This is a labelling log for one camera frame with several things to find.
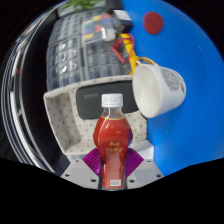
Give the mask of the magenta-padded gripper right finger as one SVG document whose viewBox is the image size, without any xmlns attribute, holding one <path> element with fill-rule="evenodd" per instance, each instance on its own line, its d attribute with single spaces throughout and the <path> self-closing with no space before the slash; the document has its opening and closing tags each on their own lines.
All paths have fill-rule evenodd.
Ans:
<svg viewBox="0 0 224 224">
<path fill-rule="evenodd" d="M 163 177 L 152 159 L 144 159 L 131 148 L 127 152 L 124 171 L 127 189 L 140 188 Z"/>
</svg>

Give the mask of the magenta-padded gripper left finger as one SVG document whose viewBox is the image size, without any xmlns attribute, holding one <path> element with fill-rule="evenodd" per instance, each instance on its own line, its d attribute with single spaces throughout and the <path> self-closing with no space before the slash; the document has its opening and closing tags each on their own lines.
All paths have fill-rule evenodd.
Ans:
<svg viewBox="0 0 224 224">
<path fill-rule="evenodd" d="M 82 159 L 75 159 L 61 177 L 84 188 L 100 189 L 101 171 L 100 156 L 97 149 L 93 149 Z"/>
</svg>

